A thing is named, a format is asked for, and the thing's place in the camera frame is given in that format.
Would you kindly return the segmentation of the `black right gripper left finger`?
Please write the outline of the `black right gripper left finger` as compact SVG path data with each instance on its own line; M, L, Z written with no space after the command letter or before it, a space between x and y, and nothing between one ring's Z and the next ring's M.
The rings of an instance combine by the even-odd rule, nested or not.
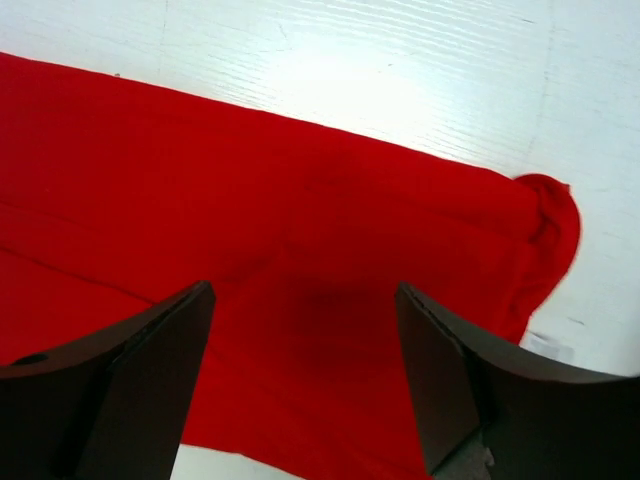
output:
M201 281L2 367L2 478L170 478L214 305Z

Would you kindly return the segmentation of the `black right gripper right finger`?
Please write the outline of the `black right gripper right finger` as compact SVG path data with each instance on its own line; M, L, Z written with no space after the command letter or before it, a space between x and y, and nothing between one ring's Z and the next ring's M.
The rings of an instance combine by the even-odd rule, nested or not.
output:
M639 380L512 344L414 287L395 295L422 456L435 479L635 479Z

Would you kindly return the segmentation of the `red t shirt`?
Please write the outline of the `red t shirt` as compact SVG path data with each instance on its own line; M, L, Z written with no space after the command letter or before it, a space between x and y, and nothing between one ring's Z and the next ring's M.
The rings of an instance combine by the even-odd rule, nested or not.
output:
M422 479L406 282L519 343L581 234L567 185L1 58L1 359L206 280L187 444L306 479Z

